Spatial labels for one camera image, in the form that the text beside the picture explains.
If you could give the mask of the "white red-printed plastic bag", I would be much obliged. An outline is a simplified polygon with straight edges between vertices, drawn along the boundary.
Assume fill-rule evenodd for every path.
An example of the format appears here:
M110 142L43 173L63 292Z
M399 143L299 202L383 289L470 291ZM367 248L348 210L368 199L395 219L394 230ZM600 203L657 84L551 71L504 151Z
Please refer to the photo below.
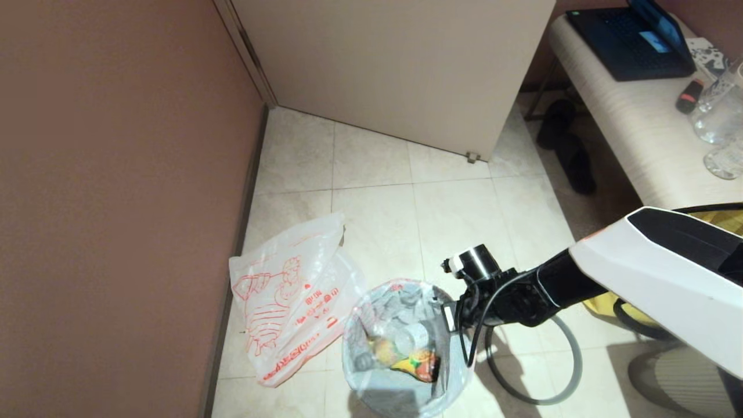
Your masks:
M245 352L261 386L280 386L342 336L367 289L344 238L345 216L333 212L229 260Z

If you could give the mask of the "clear ribbed glass bottle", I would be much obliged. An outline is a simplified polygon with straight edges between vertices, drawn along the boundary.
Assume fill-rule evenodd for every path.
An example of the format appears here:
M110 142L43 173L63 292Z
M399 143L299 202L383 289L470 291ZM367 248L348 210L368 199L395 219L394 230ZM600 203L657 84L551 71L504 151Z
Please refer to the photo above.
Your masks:
M727 69L722 75L703 88L696 104L696 110L708 112L727 93L732 92L733 88L743 88L743 73L741 73L741 69L743 69L743 55L728 64Z

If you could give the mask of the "black slipper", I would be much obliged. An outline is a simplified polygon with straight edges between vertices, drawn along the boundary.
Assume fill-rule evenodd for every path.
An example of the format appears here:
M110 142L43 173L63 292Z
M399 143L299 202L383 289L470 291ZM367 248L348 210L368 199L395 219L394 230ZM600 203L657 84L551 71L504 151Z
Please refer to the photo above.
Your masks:
M578 109L568 99L559 99L550 104L544 113L536 144L543 150L554 150L560 138L570 129L577 113Z
M582 195L595 193L597 185L583 141L574 134L565 134L557 141L555 152L571 188Z

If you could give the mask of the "cream striped bench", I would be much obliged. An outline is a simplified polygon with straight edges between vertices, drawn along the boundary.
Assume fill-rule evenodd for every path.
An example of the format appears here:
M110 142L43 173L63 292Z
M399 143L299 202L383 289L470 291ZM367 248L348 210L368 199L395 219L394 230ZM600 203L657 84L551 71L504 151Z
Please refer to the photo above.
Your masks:
M546 35L645 206L743 202L743 177L725 180L704 167L713 146L676 109L690 77L618 82L565 17L551 23Z

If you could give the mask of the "beige door frame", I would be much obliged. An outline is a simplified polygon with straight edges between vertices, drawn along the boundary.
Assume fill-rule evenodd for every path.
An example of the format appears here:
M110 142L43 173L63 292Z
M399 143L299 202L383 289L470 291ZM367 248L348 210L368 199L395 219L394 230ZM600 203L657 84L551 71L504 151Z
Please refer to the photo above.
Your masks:
M247 31L241 23L233 0L212 0L212 2L230 34L258 95L269 109L275 109L279 105L278 100L270 87L270 82L262 69L262 64L250 42Z

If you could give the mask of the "orange yellow snack wrapper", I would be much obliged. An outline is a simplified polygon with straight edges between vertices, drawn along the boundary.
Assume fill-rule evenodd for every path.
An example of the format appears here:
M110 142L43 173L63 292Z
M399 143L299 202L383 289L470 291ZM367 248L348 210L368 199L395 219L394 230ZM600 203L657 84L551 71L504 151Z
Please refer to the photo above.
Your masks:
M384 338L368 340L372 359L383 369L406 373L422 383L436 383L441 359L435 351L415 349L404 354L394 342Z

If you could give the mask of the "beige door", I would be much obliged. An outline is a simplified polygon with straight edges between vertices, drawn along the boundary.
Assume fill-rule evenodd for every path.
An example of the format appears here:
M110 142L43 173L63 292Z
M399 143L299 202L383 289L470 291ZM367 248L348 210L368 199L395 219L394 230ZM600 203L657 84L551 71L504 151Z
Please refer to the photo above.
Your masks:
M556 0L232 0L279 106L488 161Z

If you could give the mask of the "clear plastic water bottle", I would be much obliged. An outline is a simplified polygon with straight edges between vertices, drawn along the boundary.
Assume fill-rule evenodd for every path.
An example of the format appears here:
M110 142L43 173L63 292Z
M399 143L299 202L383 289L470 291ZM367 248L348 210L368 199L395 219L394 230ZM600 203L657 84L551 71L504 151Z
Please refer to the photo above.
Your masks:
M392 362L420 350L433 349L434 339L427 321L403 323L394 319L382 325L380 335L372 336L369 346L382 362Z

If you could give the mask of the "black orange handheld device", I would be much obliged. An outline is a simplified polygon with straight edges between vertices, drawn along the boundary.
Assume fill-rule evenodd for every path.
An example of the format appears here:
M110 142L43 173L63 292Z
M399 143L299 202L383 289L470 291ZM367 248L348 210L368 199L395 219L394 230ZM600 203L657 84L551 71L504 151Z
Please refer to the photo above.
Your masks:
M680 93L676 100L676 109L687 116L691 114L698 106L701 93L704 90L704 82L699 78L692 80L687 87Z

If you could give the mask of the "dark blue laptop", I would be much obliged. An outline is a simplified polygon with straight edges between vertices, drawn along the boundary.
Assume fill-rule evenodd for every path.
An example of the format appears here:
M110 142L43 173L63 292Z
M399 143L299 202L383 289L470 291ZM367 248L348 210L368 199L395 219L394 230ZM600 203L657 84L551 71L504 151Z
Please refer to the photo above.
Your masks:
M655 0L569 10L566 19L619 82L689 77L697 67L676 19Z

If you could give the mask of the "clear glass cup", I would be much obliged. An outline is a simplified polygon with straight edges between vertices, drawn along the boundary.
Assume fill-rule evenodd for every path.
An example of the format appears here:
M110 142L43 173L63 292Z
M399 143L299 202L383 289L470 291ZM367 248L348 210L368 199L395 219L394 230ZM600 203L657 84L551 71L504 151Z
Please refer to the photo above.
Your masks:
M711 174L725 180L743 176L743 136L727 139L703 157Z
M690 115L695 134L711 145L743 133L743 92L735 89L717 97L702 95Z

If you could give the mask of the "spare white plastic bag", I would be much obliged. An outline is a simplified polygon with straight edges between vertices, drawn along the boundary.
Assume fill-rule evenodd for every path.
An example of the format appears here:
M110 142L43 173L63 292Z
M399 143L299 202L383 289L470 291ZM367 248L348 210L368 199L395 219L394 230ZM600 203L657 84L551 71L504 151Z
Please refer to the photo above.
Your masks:
M429 283L393 279L364 294L351 310L342 336L342 369L355 396L385 418L437 418L451 407L474 376L465 365L459 337L443 326L443 305L453 302ZM372 359L368 340L391 320L427 321L441 359L436 383L383 369Z

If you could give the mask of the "beige striped stool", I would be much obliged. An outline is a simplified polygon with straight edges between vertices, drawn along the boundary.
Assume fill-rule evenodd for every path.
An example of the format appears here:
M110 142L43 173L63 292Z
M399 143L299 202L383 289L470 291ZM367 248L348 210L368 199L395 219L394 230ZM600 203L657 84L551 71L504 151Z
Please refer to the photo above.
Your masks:
M740 381L690 347L639 355L628 374L634 389L662 408L697 418L743 418Z

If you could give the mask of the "white black patterned card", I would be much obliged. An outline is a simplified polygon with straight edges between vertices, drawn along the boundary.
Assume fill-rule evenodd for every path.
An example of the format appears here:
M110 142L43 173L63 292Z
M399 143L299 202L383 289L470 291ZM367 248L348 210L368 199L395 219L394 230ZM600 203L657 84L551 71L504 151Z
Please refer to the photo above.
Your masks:
M687 47L696 66L711 80L721 77L729 66L729 59L719 48L704 37L686 39Z

